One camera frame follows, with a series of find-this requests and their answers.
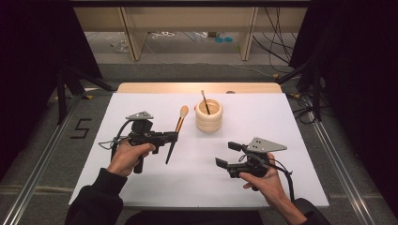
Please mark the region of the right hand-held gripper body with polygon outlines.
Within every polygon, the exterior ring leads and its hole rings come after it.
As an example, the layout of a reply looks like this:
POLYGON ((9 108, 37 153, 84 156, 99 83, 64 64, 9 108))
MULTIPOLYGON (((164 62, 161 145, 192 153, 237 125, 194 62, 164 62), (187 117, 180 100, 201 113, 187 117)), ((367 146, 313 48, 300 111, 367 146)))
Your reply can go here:
POLYGON ((285 145, 255 137, 249 144, 242 144, 243 155, 239 158, 238 163, 228 163, 226 170, 231 178, 239 178, 240 173, 250 173, 256 177, 263 177, 270 167, 287 173, 287 169, 283 165, 271 164, 268 157, 270 152, 286 149, 285 145))

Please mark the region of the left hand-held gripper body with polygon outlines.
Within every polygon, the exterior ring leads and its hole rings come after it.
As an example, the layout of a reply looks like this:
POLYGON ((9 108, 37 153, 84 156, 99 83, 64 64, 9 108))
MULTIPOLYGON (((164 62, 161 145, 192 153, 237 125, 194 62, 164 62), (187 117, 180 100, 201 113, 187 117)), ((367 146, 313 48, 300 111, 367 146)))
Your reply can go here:
POLYGON ((149 112, 138 112, 127 116, 126 119, 132 122, 131 132, 128 135, 130 145, 151 143, 155 146, 152 154, 158 154, 159 148, 166 144, 167 138, 163 132, 152 130, 151 119, 153 119, 153 116, 149 112))

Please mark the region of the fan makeup brush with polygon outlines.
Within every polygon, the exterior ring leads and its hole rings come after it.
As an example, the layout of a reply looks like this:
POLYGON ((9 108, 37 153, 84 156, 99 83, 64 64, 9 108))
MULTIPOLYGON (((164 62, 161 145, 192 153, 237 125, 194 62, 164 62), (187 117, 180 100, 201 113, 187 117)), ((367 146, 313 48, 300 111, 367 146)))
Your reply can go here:
MULTIPOLYGON (((189 112, 189 108, 186 105, 181 107, 180 116, 178 118, 178 122, 177 122, 177 125, 176 125, 176 133, 179 133, 179 131, 181 130, 182 124, 183 124, 184 119, 187 116, 188 112, 189 112)), ((173 153, 175 144, 176 144, 175 142, 171 143, 165 163, 169 162, 170 157, 171 157, 171 155, 173 153)))

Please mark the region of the cream ribbed brush holder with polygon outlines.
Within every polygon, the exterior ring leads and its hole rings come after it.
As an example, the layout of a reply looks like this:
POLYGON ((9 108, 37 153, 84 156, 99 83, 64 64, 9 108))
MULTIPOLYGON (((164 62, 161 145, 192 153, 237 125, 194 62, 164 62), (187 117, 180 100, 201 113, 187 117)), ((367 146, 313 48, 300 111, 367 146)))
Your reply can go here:
POLYGON ((195 125, 203 132, 213 133, 222 127, 223 106, 215 99, 208 99, 207 104, 211 115, 207 115, 203 100, 194 107, 195 125))

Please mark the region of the small makeup brush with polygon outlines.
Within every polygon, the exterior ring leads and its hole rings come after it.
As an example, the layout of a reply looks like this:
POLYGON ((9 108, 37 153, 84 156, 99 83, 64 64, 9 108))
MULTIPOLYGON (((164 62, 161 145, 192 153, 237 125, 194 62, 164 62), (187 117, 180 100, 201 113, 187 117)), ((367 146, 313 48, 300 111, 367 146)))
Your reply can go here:
POLYGON ((201 90, 201 95, 202 95, 202 98, 203 98, 203 102, 205 104, 207 115, 211 115, 209 107, 208 107, 208 104, 207 104, 207 99, 206 99, 206 95, 205 95, 205 91, 204 90, 201 90))

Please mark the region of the person's right hand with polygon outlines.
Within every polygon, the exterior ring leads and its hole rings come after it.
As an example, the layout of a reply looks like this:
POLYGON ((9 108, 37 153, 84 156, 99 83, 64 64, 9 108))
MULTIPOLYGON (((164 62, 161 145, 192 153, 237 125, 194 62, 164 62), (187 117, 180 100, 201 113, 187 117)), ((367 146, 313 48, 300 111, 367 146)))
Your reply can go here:
POLYGON ((246 181, 244 188, 257 188, 274 209, 282 209, 290 203, 275 168, 270 167, 263 177, 256 177, 247 172, 241 172, 239 177, 246 181))

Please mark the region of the person's left hand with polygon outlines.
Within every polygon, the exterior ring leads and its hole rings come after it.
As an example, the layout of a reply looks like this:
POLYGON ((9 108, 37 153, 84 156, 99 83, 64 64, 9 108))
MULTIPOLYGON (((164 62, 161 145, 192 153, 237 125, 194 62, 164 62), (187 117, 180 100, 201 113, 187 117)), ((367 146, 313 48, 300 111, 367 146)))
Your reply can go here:
POLYGON ((152 143, 132 146, 127 140, 124 140, 116 148, 116 152, 107 167, 107 171, 127 177, 132 173, 133 168, 139 164, 139 157, 147 157, 154 149, 155 146, 152 143))

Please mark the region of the white table sheet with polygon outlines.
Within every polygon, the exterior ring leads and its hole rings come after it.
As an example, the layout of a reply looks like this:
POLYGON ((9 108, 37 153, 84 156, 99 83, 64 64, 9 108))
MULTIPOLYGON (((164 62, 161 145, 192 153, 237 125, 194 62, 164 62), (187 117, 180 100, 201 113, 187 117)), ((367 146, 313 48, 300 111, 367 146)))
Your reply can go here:
MULTIPOLYGON (((228 148, 229 142, 247 144, 258 137, 283 145, 274 156, 291 172, 293 181, 283 185, 298 198, 326 207, 322 188, 284 94, 216 94, 223 107, 222 126, 205 133, 195 125, 189 111, 176 145, 163 146, 145 158, 142 173, 133 174, 120 196, 126 206, 140 209, 257 209, 266 206, 260 193, 244 188, 215 163, 221 158, 235 163, 241 154, 228 148)), ((108 166, 111 152, 106 145, 117 134, 126 135, 126 118, 147 111, 153 115, 153 130, 176 127, 182 106, 193 108, 198 94, 127 94, 112 96, 98 134, 76 187, 92 184, 101 168, 108 166)))

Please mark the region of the black metal stand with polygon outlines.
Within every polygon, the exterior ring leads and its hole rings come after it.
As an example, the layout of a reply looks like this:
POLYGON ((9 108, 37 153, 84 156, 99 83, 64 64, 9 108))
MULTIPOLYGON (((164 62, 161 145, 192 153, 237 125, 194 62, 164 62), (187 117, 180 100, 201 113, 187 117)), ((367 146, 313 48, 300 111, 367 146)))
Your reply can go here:
POLYGON ((105 91, 115 91, 115 88, 111 85, 107 84, 99 80, 98 78, 94 78, 82 70, 72 67, 72 66, 63 66, 60 68, 57 75, 57 83, 56 90, 58 96, 58 122, 57 124, 62 124, 67 117, 67 97, 65 88, 77 97, 81 97, 84 93, 84 87, 81 84, 81 80, 86 80, 90 83, 95 84, 97 87, 105 90, 105 91))
POLYGON ((282 85, 283 83, 293 79, 297 75, 300 76, 296 89, 300 92, 307 92, 310 88, 313 89, 313 102, 312 108, 314 118, 318 121, 321 120, 320 116, 320 70, 318 68, 318 59, 316 56, 311 56, 304 64, 295 68, 293 71, 282 76, 276 80, 276 83, 282 85))

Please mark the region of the wooden shelf unit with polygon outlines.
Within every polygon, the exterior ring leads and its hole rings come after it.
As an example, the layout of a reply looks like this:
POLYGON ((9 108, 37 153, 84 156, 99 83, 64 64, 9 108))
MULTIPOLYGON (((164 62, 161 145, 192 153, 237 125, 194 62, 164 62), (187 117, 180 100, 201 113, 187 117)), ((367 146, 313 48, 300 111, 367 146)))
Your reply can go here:
POLYGON ((76 7, 85 32, 124 32, 131 59, 141 57, 149 32, 236 32, 241 59, 249 59, 252 34, 297 33, 305 7, 76 7))

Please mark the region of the dark curtain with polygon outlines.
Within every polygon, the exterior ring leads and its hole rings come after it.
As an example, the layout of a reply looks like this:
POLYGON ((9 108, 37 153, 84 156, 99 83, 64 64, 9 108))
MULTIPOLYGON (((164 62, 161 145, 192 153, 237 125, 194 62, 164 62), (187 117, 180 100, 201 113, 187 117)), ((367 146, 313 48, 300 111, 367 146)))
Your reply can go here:
POLYGON ((0 0, 0 179, 26 147, 64 66, 101 76, 69 0, 0 0))
POLYGON ((302 65, 331 20, 322 77, 332 109, 398 218, 398 0, 311 0, 290 65, 302 65))

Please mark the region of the metal floor rail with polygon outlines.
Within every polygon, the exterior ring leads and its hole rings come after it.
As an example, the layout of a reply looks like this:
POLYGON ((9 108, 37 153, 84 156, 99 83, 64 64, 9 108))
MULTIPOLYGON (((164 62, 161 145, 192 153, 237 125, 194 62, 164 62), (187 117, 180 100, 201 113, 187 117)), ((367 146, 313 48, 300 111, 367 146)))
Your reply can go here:
POLYGON ((354 184, 351 176, 344 163, 342 162, 329 134, 327 133, 324 125, 319 121, 313 112, 309 113, 309 118, 313 121, 314 130, 323 145, 326 155, 335 171, 342 187, 344 193, 347 196, 357 218, 361 225, 375 225, 375 221, 371 216, 369 207, 360 196, 360 192, 354 184))
POLYGON ((80 102, 80 96, 73 96, 67 107, 67 113, 64 119, 56 126, 51 139, 48 141, 45 149, 43 150, 37 164, 35 165, 33 171, 30 173, 27 181, 21 187, 19 194, 8 210, 7 216, 0 225, 18 225, 27 205, 29 204, 36 187, 44 174, 49 162, 51 161, 58 144, 65 133, 65 130, 69 124, 69 120, 74 113, 74 110, 78 103, 80 102))

